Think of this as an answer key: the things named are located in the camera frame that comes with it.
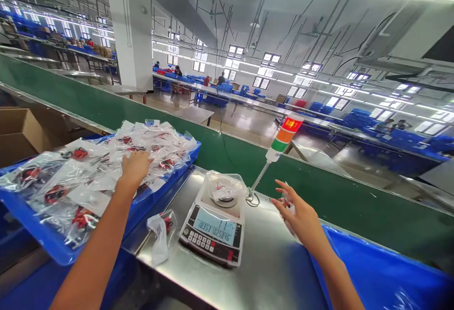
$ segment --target worker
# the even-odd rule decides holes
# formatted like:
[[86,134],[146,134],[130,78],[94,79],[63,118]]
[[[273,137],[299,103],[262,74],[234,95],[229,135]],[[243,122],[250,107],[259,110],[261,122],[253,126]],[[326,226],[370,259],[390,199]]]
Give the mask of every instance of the worker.
[[[151,162],[152,159],[149,159],[149,153],[146,151],[134,151],[129,158],[123,157],[123,174],[117,181],[115,192],[91,238],[61,284],[50,310],[100,308],[120,249],[134,194],[148,174]],[[282,187],[276,188],[276,191],[287,192],[286,198],[295,205],[295,214],[279,201],[271,201],[301,243],[317,260],[334,309],[364,309],[344,263],[334,253],[325,236],[315,210],[301,199],[292,187],[282,181],[276,182]]]
[[[183,76],[183,73],[181,72],[180,67],[178,65],[175,66],[175,74],[178,77]],[[177,95],[180,93],[180,88],[178,85],[172,84],[172,93],[176,93]]]
[[406,120],[399,120],[396,124],[393,124],[393,129],[405,130],[411,128],[412,125],[409,124]]
[[222,72],[218,78],[218,85],[224,83],[225,81],[226,79],[224,78],[224,72]]
[[394,120],[392,118],[388,118],[387,120],[378,123],[375,126],[375,130],[379,133],[385,133],[390,130],[388,125],[390,125],[392,122],[394,122]]
[[205,79],[203,80],[203,85],[208,86],[210,83],[210,77],[206,76]]

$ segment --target workbench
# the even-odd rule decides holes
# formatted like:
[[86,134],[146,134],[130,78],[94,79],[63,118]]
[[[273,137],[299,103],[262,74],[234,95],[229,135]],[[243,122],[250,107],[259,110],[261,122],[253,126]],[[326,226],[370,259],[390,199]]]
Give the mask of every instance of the workbench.
[[199,256],[178,241],[184,219],[203,183],[206,170],[192,166],[171,187],[122,243],[122,248],[153,268],[156,240],[147,218],[171,209],[178,225],[170,257],[153,268],[159,278],[175,283],[219,310],[328,309],[307,250],[288,231],[268,197],[245,205],[244,245],[239,268],[226,269]]
[[202,124],[207,121],[207,126],[210,126],[211,116],[213,116],[214,112],[199,108],[197,106],[189,106],[175,111],[172,114],[198,124]]

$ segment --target finger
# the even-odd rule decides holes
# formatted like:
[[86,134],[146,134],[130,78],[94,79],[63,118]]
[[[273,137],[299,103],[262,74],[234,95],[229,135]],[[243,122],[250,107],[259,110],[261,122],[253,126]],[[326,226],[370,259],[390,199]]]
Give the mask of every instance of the finger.
[[274,207],[276,207],[278,209],[278,211],[282,215],[282,217],[285,220],[289,221],[289,219],[292,216],[292,213],[290,213],[290,211],[287,208],[285,208],[284,205],[282,203],[280,203],[278,200],[271,199],[271,202],[274,205]]

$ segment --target white tag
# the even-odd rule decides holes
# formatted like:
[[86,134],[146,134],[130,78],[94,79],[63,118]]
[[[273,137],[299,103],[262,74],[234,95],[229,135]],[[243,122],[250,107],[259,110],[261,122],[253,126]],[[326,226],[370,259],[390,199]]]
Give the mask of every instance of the white tag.
[[87,185],[80,185],[68,194],[75,203],[87,208],[97,216],[103,216],[107,205],[110,202],[110,197],[99,191],[89,189]]

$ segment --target metal pole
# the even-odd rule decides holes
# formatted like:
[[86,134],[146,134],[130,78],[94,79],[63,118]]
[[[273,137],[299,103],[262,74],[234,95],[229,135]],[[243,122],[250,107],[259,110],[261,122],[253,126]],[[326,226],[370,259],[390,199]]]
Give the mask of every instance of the metal pole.
[[263,167],[262,171],[260,172],[259,176],[257,177],[257,180],[254,182],[254,184],[251,187],[251,192],[255,192],[255,188],[259,184],[260,180],[263,177],[263,174],[265,174],[266,169],[268,169],[268,166],[270,165],[271,162],[266,161],[265,166]]

